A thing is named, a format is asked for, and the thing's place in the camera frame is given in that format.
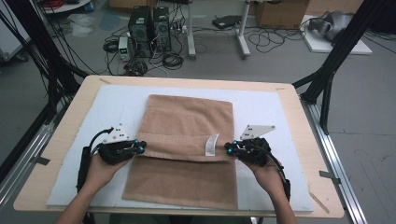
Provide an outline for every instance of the white label tag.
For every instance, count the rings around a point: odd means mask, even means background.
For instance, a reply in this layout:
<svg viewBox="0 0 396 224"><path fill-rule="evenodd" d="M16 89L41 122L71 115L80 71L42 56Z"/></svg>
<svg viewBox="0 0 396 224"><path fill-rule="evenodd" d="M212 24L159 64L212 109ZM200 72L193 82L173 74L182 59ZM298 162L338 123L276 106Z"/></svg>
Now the white label tag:
<svg viewBox="0 0 396 224"><path fill-rule="evenodd" d="M218 141L219 134L213 134L207 139L206 147L205 147L205 155L206 156L215 156L216 153L216 141Z"/></svg>

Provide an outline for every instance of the human hand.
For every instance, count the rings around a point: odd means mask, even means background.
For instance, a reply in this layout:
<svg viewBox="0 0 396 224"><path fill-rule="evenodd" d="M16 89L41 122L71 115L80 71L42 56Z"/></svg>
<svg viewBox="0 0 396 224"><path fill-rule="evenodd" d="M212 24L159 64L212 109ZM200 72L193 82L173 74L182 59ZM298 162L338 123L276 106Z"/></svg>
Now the human hand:
<svg viewBox="0 0 396 224"><path fill-rule="evenodd" d="M259 185L268 192L270 196L285 194L279 171L271 160L263 166L242 161L254 174Z"/></svg>
<svg viewBox="0 0 396 224"><path fill-rule="evenodd" d="M99 154L93 155L83 188L89 188L94 192L99 191L99 189L110 182L114 174L126 163L128 163L128 161L110 165L103 161Z"/></svg>

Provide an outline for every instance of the gray floor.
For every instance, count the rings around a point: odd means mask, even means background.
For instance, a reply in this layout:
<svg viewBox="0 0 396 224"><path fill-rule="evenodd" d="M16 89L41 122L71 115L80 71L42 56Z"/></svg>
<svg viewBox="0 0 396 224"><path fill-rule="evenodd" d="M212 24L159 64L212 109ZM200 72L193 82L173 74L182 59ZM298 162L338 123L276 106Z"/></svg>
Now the gray floor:
<svg viewBox="0 0 396 224"><path fill-rule="evenodd" d="M106 69L104 39L126 25L127 20L106 31L103 17L106 4L89 14L96 18L95 31L88 37L66 36L68 43L92 70ZM195 24L211 27L210 20L197 19ZM269 53L259 53L249 43L251 56L242 60L233 34L210 33L196 35L196 61L190 60L184 48L185 62L179 70L167 70L169 77L223 79L258 82L292 83L315 72L327 57L326 53L311 53L303 40L290 41ZM390 49L396 43L376 38ZM350 55L340 67L333 82L329 128L351 185L369 223L396 223L395 130L396 87L395 54L363 38L373 51L370 56ZM81 63L80 68L87 70ZM123 63L116 57L113 72L122 71ZM147 77L167 77L154 69ZM47 101L38 70L30 60L12 61L0 66L0 162L3 162L30 126ZM2 223L53 222L56 213L18 212L12 208L17 190L0 213ZM108 216L99 216L106 223ZM267 223L275 223L268 218ZM342 219L300 219L302 223L349 223Z"/></svg>

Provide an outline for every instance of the white desk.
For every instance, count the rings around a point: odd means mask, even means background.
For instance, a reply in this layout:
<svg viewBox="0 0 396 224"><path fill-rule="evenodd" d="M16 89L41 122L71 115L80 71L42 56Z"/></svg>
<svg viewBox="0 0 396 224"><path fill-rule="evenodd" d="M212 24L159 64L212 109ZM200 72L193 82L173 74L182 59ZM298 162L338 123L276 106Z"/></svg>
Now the white desk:
<svg viewBox="0 0 396 224"><path fill-rule="evenodd" d="M221 90L248 90L277 92L285 111L291 137L300 159L308 184L309 194L314 203L314 212L298 213L297 217L342 217L343 206L329 178L319 176L318 171L327 171L320 154L317 141L312 133L308 120L295 89L290 84L217 81L198 79L149 78L149 77L87 77L72 104L68 107L56 132L49 141L42 157L50 160L47 165L38 164L30 174L17 200L16 210L24 211L62 211L64 206L47 206L52 187L56 182L64 156L72 146L78 129L92 106L100 87L106 84L134 85L153 87L183 87ZM257 211L226 210L184 210L184 209L147 209L91 207L92 212L102 213L137 213L137 214L174 214L191 216L253 216L273 217L274 213Z"/></svg>

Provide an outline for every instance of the metal bracket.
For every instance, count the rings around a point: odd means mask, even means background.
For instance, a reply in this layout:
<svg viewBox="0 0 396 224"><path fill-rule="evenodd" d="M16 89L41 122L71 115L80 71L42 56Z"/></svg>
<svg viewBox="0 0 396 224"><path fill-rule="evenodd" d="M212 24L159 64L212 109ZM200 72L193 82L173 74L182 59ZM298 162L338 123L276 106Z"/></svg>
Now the metal bracket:
<svg viewBox="0 0 396 224"><path fill-rule="evenodd" d="M272 126L264 126L264 125L248 125L245 131L242 133L240 139L248 140L256 137L260 137L265 133L269 133L273 131L276 127Z"/></svg>
<svg viewBox="0 0 396 224"><path fill-rule="evenodd" d="M103 144L110 144L110 143L117 143L117 142L123 142L123 141L128 141L129 140L129 135L125 131L125 129L122 127L122 124L120 124L119 127L115 128L105 140L103 140Z"/></svg>

